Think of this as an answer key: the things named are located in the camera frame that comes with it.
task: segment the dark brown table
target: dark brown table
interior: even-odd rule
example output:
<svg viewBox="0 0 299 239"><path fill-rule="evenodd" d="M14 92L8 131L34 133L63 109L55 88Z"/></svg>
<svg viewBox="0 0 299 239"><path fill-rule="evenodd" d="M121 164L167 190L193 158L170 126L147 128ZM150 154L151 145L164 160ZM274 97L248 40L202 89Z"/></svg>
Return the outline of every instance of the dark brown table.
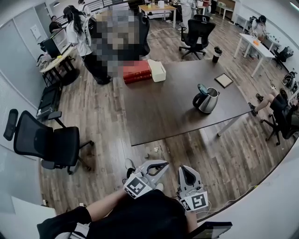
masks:
<svg viewBox="0 0 299 239"><path fill-rule="evenodd" d="M123 93L131 145L153 142L232 119L220 136L250 108L235 83L223 88L215 78L224 73L211 60L166 64L166 80L144 80L125 85ZM198 84L220 92L210 114L195 109L192 100L199 93Z"/></svg>

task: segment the red book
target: red book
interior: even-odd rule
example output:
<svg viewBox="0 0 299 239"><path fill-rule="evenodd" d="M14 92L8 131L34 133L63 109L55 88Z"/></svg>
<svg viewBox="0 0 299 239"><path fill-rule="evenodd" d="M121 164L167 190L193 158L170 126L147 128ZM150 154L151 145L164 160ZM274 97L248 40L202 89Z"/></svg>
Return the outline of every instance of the red book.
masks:
<svg viewBox="0 0 299 239"><path fill-rule="evenodd" d="M142 80L148 80L148 79L152 79L152 75L148 74L148 75L143 75L143 76L138 76L138 77L133 77L130 79L125 80L125 84L130 84L133 82L137 82L137 81L142 81Z"/></svg>
<svg viewBox="0 0 299 239"><path fill-rule="evenodd" d="M148 61L133 61L123 66L123 79L131 79L138 76L145 76L151 73Z"/></svg>

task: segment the kettle handle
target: kettle handle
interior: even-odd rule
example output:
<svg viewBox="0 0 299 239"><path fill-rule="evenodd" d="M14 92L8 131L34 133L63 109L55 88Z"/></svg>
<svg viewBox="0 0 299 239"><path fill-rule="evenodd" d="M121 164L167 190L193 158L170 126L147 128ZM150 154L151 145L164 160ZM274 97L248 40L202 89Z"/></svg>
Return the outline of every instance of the kettle handle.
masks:
<svg viewBox="0 0 299 239"><path fill-rule="evenodd" d="M207 96L204 96L202 93L198 93L193 99L193 102L192 102L193 106L198 109L199 106L202 104L202 102L204 102L204 100L206 98L207 98Z"/></svg>

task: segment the black mug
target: black mug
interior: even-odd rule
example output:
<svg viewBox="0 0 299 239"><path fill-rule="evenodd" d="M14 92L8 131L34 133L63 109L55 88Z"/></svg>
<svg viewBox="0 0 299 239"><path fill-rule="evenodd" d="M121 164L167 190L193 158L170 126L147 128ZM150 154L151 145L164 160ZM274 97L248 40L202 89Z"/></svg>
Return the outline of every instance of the black mug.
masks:
<svg viewBox="0 0 299 239"><path fill-rule="evenodd" d="M214 50L213 62L217 63L219 57L222 55L222 50L219 47L215 47Z"/></svg>

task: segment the electric kettle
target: electric kettle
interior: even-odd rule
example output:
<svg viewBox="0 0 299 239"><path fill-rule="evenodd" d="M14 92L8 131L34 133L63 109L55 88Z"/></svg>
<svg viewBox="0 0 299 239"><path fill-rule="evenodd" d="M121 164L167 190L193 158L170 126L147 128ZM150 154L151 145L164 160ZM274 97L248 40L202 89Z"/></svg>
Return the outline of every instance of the electric kettle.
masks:
<svg viewBox="0 0 299 239"><path fill-rule="evenodd" d="M198 84L199 94L193 99L193 105L203 113L211 113L215 108L219 93L216 89L206 88L203 84Z"/></svg>

